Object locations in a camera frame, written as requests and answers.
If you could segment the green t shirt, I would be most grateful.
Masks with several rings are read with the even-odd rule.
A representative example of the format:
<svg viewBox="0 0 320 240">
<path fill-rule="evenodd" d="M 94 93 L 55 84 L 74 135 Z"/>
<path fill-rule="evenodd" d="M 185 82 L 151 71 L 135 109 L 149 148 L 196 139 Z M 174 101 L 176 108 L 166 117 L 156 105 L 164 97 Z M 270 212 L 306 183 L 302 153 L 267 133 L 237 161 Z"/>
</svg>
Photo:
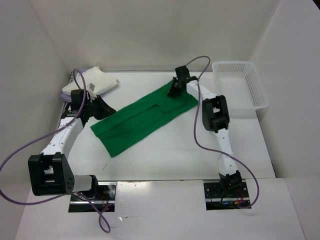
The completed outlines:
<svg viewBox="0 0 320 240">
<path fill-rule="evenodd" d="M 185 91 L 181 96 L 170 97 L 172 83 L 168 82 L 90 127 L 112 158 L 198 104 Z"/>
</svg>

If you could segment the white t shirt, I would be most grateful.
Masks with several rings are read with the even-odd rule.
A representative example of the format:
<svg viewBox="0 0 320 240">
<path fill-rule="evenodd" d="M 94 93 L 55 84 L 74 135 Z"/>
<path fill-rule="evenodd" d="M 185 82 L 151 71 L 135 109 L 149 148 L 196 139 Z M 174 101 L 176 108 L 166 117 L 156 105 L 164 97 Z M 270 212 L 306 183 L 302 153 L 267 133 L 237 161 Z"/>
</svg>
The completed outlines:
<svg viewBox="0 0 320 240">
<path fill-rule="evenodd" d="M 101 95 L 107 91 L 115 88 L 119 84 L 119 80 L 105 72 L 103 72 L 98 66 L 94 66 L 83 73 L 86 89 L 89 83 L 95 85 L 93 93 L 95 95 Z"/>
</svg>

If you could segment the purple t shirt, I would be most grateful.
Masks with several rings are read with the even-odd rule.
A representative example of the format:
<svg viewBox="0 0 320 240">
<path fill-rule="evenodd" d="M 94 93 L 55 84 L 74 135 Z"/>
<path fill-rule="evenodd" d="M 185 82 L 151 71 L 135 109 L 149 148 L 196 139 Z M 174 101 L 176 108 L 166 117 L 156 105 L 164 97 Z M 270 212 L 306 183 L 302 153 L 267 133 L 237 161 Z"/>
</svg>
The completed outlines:
<svg viewBox="0 0 320 240">
<path fill-rule="evenodd" d="M 65 102 L 71 102 L 72 91 L 84 90 L 85 88 L 86 80 L 83 73 L 79 69 L 75 68 L 70 73 L 67 85 L 62 88 L 60 97 Z"/>
</svg>

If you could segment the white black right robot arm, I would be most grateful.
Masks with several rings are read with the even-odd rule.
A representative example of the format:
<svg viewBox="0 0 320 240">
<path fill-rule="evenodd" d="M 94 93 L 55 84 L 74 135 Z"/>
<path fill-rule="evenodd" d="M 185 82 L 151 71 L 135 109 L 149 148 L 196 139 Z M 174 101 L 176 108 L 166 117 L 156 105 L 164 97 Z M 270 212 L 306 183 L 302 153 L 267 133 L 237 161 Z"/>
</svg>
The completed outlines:
<svg viewBox="0 0 320 240">
<path fill-rule="evenodd" d="M 230 116 L 226 97 L 213 93 L 201 83 L 196 76 L 191 76 L 188 68 L 183 65 L 175 68 L 176 76 L 168 91 L 168 96 L 180 98 L 188 93 L 193 96 L 201 107 L 201 119 L 207 130 L 218 142 L 219 159 L 219 191 L 222 198 L 235 194 L 242 185 L 242 176 L 232 157 L 229 139 Z"/>
</svg>

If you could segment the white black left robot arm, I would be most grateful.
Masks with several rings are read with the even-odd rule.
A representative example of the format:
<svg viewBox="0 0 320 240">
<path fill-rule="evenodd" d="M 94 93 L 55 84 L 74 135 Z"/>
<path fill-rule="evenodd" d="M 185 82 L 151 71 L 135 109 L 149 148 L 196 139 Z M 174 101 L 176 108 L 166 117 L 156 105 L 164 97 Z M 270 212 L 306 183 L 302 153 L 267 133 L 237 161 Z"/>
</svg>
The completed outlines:
<svg viewBox="0 0 320 240">
<path fill-rule="evenodd" d="M 31 189 L 35 196 L 71 195 L 80 192 L 94 200 L 100 194 L 95 175 L 75 175 L 68 162 L 70 151 L 89 118 L 103 120 L 116 113 L 99 95 L 82 89 L 71 92 L 60 118 L 60 132 L 38 155 L 28 159 Z"/>
</svg>

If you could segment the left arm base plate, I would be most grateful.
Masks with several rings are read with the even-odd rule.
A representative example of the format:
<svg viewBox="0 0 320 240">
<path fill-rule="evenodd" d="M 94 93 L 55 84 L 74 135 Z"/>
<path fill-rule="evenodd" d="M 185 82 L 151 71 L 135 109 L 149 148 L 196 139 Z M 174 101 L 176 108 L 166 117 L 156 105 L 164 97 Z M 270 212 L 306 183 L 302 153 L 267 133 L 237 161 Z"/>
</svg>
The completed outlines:
<svg viewBox="0 0 320 240">
<path fill-rule="evenodd" d="M 87 198 L 101 212 L 111 213 L 115 211 L 117 182 L 99 181 L 97 193 L 88 195 Z M 70 197 L 69 213 L 93 213 L 94 208 L 80 196 L 72 195 Z"/>
</svg>

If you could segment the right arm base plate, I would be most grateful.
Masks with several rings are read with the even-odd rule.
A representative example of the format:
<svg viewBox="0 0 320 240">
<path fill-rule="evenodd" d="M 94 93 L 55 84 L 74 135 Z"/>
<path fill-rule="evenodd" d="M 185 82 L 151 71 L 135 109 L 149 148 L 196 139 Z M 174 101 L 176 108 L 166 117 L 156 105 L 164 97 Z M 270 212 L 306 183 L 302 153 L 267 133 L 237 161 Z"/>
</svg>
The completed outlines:
<svg viewBox="0 0 320 240">
<path fill-rule="evenodd" d="M 245 181 L 239 189 L 231 193 L 223 193 L 219 181 L 204 181 L 205 206 L 207 211 L 235 210 L 250 207 L 251 201 Z"/>
</svg>

